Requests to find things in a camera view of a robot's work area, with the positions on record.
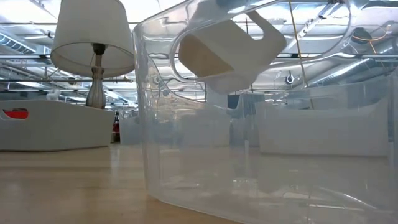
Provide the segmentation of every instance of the lamp base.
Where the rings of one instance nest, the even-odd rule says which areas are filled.
[[[86,106],[105,109],[106,96],[104,86],[102,84],[104,69],[101,67],[93,67],[93,84],[87,95]]]

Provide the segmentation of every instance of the white lampshade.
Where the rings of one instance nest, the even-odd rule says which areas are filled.
[[[118,0],[63,0],[51,52],[56,67],[92,76],[93,43],[107,46],[102,56],[104,77],[134,70],[134,46],[126,10]]]

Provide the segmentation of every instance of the table lamp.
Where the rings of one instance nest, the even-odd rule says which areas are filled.
[[[51,60],[66,72],[92,77],[86,106],[105,108],[102,79],[134,70],[126,10],[118,0],[63,0]]]

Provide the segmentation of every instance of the clear plastic container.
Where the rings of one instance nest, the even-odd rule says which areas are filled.
[[[168,88],[202,85],[174,68],[184,34],[268,3],[227,2],[186,1],[134,29],[149,193],[243,223],[398,223],[397,74],[242,94],[234,110]]]

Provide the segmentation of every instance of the wooden table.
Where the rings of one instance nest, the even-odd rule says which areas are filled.
[[[0,224],[234,223],[162,203],[144,188],[141,149],[0,152]]]

